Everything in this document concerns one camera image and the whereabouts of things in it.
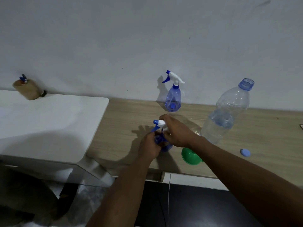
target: white table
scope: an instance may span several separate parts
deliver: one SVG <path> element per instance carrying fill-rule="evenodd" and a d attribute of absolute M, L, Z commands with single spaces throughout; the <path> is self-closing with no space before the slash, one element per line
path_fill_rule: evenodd
<path fill-rule="evenodd" d="M 113 178 L 85 153 L 107 98 L 47 94 L 28 101 L 0 90 L 0 157 L 36 177 L 93 186 Z"/>

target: cable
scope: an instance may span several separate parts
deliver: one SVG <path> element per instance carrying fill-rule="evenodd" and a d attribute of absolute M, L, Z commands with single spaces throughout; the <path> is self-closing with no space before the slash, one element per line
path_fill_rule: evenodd
<path fill-rule="evenodd" d="M 171 179 L 171 177 L 172 177 L 172 173 L 170 173 L 170 176 L 169 176 L 169 189 L 170 189 L 170 179 Z"/>
<path fill-rule="evenodd" d="M 160 198 L 159 198 L 159 194 L 158 194 L 158 190 L 157 190 L 157 185 L 156 185 L 156 183 L 154 184 L 154 186 L 155 186 L 155 188 L 156 188 L 157 197 L 158 197 L 158 200 L 159 200 L 159 203 L 160 203 L 160 207 L 161 207 L 161 211 L 162 211 L 162 214 L 163 214 L 164 223 L 165 223 L 165 227 L 166 227 L 165 215 L 164 215 L 164 211 L 163 211 L 163 209 L 162 209 L 162 205 L 161 205 L 161 201 L 160 201 Z"/>

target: hand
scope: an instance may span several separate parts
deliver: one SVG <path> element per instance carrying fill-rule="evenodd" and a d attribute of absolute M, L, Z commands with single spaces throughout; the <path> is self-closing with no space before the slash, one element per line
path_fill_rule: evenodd
<path fill-rule="evenodd" d="M 167 114 L 160 116 L 159 119 L 164 120 L 169 128 L 169 132 L 164 131 L 163 134 L 166 140 L 174 146 L 189 147 L 192 140 L 198 136 L 184 123 Z"/>
<path fill-rule="evenodd" d="M 161 150 L 161 147 L 154 142 L 155 135 L 154 132 L 145 135 L 141 140 L 138 151 L 139 157 L 150 160 L 150 162 L 158 157 Z"/>

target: white cable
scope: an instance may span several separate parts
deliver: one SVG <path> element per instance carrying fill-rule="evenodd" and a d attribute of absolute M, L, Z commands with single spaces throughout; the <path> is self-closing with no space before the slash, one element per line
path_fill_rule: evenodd
<path fill-rule="evenodd" d="M 169 176 L 169 189 L 170 189 L 170 179 L 172 177 L 172 173 L 170 173 L 170 176 Z"/>

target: plastic water bottle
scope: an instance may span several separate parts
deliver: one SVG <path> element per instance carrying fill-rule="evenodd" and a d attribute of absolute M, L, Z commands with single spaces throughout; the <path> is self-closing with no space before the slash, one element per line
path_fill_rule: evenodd
<path fill-rule="evenodd" d="M 213 144 L 218 143 L 232 128 L 235 119 L 249 106 L 249 91 L 255 82 L 245 78 L 238 87 L 234 87 L 221 95 L 214 110 L 204 123 L 200 136 Z"/>

